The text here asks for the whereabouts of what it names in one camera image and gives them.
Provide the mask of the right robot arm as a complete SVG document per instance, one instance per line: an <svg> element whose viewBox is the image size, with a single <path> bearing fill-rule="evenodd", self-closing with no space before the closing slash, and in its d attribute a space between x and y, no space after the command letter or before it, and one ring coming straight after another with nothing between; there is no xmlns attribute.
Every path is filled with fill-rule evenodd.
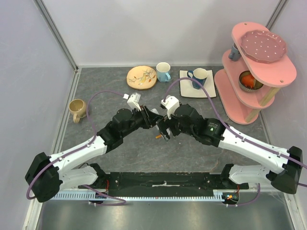
<svg viewBox="0 0 307 230"><path fill-rule="evenodd" d="M258 163L251 166L227 164L219 180L222 187L229 189L235 184L257 183L270 184L287 194L297 192L303 163L300 148L280 148L251 138L218 119L203 118L188 104L168 106L162 102L161 107L167 110L159 125L165 139L169 139L170 134L184 133L203 145L230 150Z"/></svg>

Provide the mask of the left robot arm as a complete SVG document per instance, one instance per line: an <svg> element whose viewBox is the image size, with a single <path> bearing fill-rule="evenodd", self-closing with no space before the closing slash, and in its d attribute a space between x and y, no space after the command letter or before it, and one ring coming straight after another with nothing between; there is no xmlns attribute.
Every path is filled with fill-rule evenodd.
<svg viewBox="0 0 307 230"><path fill-rule="evenodd" d="M69 186L92 185L101 188L105 184L105 176L99 169L88 166L85 170L77 170L75 167L116 149L123 144L126 136L139 128L150 129L162 118L162 115L146 106L140 110L120 109L91 139L50 156L44 152L37 154L25 175L29 185L27 199L34 198L43 203Z"/></svg>

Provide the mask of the white remote control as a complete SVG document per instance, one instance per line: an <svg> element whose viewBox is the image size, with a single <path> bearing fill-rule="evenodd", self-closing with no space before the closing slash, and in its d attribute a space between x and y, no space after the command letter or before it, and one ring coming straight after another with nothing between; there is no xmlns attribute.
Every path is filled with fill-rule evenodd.
<svg viewBox="0 0 307 230"><path fill-rule="evenodd" d="M155 113L155 114L159 114L159 112L154 108L151 110L151 112Z"/></svg>

